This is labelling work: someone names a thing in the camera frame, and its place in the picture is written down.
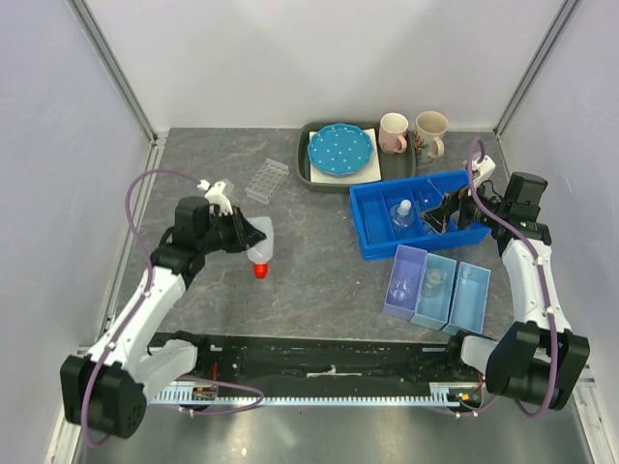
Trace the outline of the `clear glass beaker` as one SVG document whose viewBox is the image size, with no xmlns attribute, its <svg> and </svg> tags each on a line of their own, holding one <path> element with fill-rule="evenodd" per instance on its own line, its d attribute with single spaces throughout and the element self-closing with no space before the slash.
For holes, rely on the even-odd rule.
<svg viewBox="0 0 619 464">
<path fill-rule="evenodd" d="M 390 281 L 389 296 L 394 302 L 405 302 L 413 295 L 414 282 L 409 278 L 395 278 Z"/>
</svg>

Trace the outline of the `blue safety goggles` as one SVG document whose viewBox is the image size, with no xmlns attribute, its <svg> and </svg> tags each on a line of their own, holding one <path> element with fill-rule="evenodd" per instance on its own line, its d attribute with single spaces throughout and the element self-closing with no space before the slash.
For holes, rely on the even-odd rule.
<svg viewBox="0 0 619 464">
<path fill-rule="evenodd" d="M 420 220 L 427 232 L 440 235 L 445 234 L 448 229 L 448 220 L 442 205 L 443 197 L 441 195 L 436 197 L 434 195 L 416 193 L 415 200 Z"/>
</svg>

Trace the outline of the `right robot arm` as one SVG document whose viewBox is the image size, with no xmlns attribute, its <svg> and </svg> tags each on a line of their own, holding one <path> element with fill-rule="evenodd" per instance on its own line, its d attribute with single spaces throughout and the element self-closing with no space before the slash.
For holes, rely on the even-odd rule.
<svg viewBox="0 0 619 464">
<path fill-rule="evenodd" d="M 474 222 L 488 227 L 511 285 L 514 322 L 500 340 L 458 331 L 454 350 L 443 356 L 445 373 L 465 380 L 476 370 L 486 390 L 510 398 L 520 409 L 537 406 L 534 417 L 563 409 L 588 362 L 590 344 L 574 333 L 559 302 L 551 269 L 551 234 L 539 222 L 547 181 L 517 172 L 501 195 L 485 193 L 486 180 L 476 172 L 468 184 L 445 194 L 421 217 L 444 234 L 447 222 Z"/>
</svg>

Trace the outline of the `round glass flask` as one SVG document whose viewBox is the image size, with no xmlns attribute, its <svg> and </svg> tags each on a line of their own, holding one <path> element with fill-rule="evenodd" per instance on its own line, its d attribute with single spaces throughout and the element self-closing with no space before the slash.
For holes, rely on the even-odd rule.
<svg viewBox="0 0 619 464">
<path fill-rule="evenodd" d="M 402 199 L 390 210 L 391 223 L 395 230 L 403 230 L 413 223 L 412 203 L 408 199 Z"/>
</svg>

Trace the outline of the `brown test tube brush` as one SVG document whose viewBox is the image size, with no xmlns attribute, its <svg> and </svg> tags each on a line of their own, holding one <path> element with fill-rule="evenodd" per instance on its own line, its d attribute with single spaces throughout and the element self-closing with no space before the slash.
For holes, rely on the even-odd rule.
<svg viewBox="0 0 619 464">
<path fill-rule="evenodd" d="M 443 191 L 441 188 L 439 188 L 432 179 L 427 179 L 427 183 L 434 189 L 434 191 L 437 193 L 437 195 L 440 198 L 440 201 L 443 201 L 444 198 L 446 197 L 447 193 L 445 191 Z"/>
</svg>

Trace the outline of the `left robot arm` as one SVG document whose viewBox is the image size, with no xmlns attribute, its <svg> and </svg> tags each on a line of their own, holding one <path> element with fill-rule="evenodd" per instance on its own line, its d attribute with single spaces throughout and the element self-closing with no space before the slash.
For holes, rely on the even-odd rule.
<svg viewBox="0 0 619 464">
<path fill-rule="evenodd" d="M 65 419 L 84 428 L 127 439 L 141 424 L 147 404 L 186 374 L 201 380 L 212 357 L 191 334 L 178 334 L 155 354 L 149 342 L 163 317 L 203 269 L 207 255 L 246 253 L 266 265 L 274 251 L 270 217 L 244 217 L 204 197 L 182 198 L 147 268 L 121 314 L 82 357 L 68 356 L 60 368 Z"/>
</svg>

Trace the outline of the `white red-capped wash bottle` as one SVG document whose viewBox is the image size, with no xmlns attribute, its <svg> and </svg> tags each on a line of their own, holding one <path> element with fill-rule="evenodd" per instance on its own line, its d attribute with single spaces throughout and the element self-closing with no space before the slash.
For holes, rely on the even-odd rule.
<svg viewBox="0 0 619 464">
<path fill-rule="evenodd" d="M 266 236 L 263 241 L 248 251 L 254 277 L 264 279 L 269 272 L 269 261 L 274 253 L 275 233 L 272 219 L 270 217 L 250 217 L 249 223 Z"/>
</svg>

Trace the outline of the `small glass stopper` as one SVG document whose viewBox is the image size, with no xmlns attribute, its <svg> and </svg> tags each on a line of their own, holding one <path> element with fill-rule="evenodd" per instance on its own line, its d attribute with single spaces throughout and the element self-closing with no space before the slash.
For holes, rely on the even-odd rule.
<svg viewBox="0 0 619 464">
<path fill-rule="evenodd" d="M 422 296 L 424 298 L 434 298 L 441 291 L 445 282 L 445 276 L 439 269 L 427 269 L 422 284 Z"/>
</svg>

